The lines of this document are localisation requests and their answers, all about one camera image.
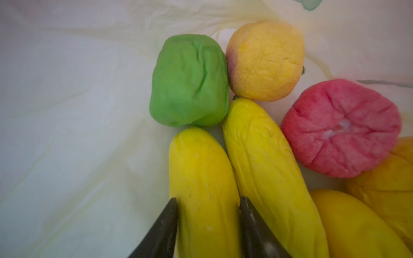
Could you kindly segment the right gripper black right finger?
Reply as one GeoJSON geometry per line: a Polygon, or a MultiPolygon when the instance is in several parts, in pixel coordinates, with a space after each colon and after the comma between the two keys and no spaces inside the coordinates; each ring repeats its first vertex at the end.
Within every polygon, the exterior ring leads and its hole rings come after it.
{"type": "Polygon", "coordinates": [[[240,198],[239,209],[244,257],[291,258],[248,197],[240,198]]]}

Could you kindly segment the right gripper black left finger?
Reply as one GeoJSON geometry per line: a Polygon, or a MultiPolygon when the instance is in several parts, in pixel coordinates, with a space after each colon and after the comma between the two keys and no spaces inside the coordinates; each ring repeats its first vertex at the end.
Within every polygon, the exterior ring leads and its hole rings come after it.
{"type": "Polygon", "coordinates": [[[129,258],[173,258],[179,212],[177,199],[171,198],[129,258]]]}

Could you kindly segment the yellow plastic bag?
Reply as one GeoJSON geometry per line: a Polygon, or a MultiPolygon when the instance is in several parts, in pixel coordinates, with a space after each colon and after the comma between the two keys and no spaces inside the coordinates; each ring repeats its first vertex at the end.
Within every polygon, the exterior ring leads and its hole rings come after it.
{"type": "Polygon", "coordinates": [[[1,257],[129,256],[168,202],[177,130],[149,114],[164,41],[226,48],[265,19],[305,38],[300,82],[263,103],[275,121],[306,87],[346,78],[396,103],[412,135],[412,1],[2,1],[1,257]]]}

